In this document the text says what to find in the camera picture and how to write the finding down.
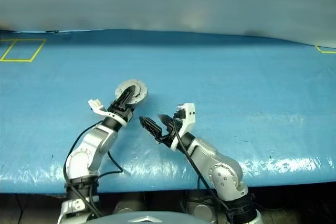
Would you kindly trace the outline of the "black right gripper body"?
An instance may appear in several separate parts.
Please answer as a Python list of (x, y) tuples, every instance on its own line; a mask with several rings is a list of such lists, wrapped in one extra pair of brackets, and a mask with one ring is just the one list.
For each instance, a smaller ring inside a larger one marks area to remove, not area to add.
[(176, 136), (176, 133), (175, 133), (175, 130), (174, 130), (174, 123), (176, 124), (176, 128), (177, 130), (180, 130), (181, 127), (182, 127), (182, 122), (177, 120), (175, 121), (173, 119), (173, 130), (167, 130), (167, 134), (162, 134), (161, 138), (159, 141), (157, 141), (158, 144), (164, 144), (166, 145), (167, 147), (171, 147), (172, 143), (173, 143), (173, 140)]

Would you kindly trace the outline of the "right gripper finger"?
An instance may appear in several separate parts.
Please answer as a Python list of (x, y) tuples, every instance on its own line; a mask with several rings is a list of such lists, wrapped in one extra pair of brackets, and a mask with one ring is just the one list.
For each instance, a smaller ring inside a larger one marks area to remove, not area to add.
[(166, 114), (158, 114), (158, 118), (166, 126), (167, 130), (173, 130), (173, 119)]
[(162, 128), (159, 127), (152, 119), (146, 116), (140, 116), (139, 121), (141, 126), (147, 130), (156, 141), (159, 141), (162, 136)]

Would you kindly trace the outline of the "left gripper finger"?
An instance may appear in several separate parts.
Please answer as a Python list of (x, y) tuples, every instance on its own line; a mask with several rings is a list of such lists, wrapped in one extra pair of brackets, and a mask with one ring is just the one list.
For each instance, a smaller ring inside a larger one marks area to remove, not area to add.
[(119, 107), (126, 107), (131, 104), (131, 100), (135, 93), (135, 85), (127, 87), (119, 96)]

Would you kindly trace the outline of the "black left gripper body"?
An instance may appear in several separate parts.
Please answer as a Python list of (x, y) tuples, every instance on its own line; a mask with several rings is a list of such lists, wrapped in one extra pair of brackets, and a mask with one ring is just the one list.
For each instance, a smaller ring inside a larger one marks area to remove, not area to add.
[(134, 108), (117, 99), (110, 104), (108, 112), (116, 114), (124, 121), (129, 122), (133, 118)]

